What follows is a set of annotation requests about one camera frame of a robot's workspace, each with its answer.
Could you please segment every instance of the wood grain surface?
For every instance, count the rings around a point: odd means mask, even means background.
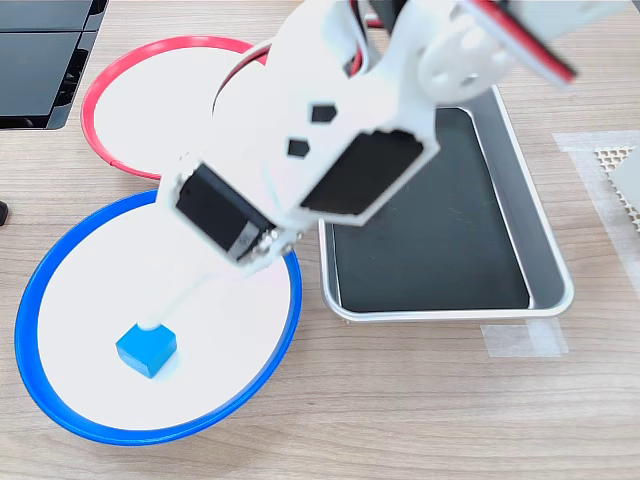
[[[522,69],[501,85],[576,283],[562,358],[489,358],[479,325],[347,325],[320,295],[314,235],[298,247],[304,309],[279,369],[244,407],[181,441],[92,443],[35,405],[13,329],[38,262],[98,208],[154,183],[106,165],[79,122],[90,82],[153,40],[260,41],[295,2],[112,2],[67,126],[0,131],[0,478],[640,479],[640,303],[552,134],[640,129],[640,16],[631,6],[557,47],[583,73],[570,93]]]

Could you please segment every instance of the red-rimmed plate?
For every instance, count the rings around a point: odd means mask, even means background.
[[[109,165],[159,180],[167,162],[207,145],[218,86],[249,48],[231,38],[185,36],[124,55],[85,96],[82,129],[89,145]],[[216,113],[242,101],[262,69],[258,62],[242,69],[225,87]]]

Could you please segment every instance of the screw hole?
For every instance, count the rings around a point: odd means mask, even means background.
[[[472,84],[474,84],[476,82],[476,80],[478,79],[478,74],[477,73],[472,73],[471,75],[469,75],[467,78],[465,78],[462,83],[460,84],[461,87],[466,88]]]

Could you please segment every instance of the silver tray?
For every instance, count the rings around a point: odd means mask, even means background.
[[[320,222],[322,291],[327,306],[350,322],[415,322],[554,317],[574,298],[574,286],[498,90],[459,108],[473,121],[476,137],[529,294],[526,308],[351,311],[341,300],[333,225]]]

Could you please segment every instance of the blue cube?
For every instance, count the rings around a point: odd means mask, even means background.
[[[158,373],[177,346],[176,334],[164,325],[143,330],[136,324],[116,342],[122,361],[149,378]]]

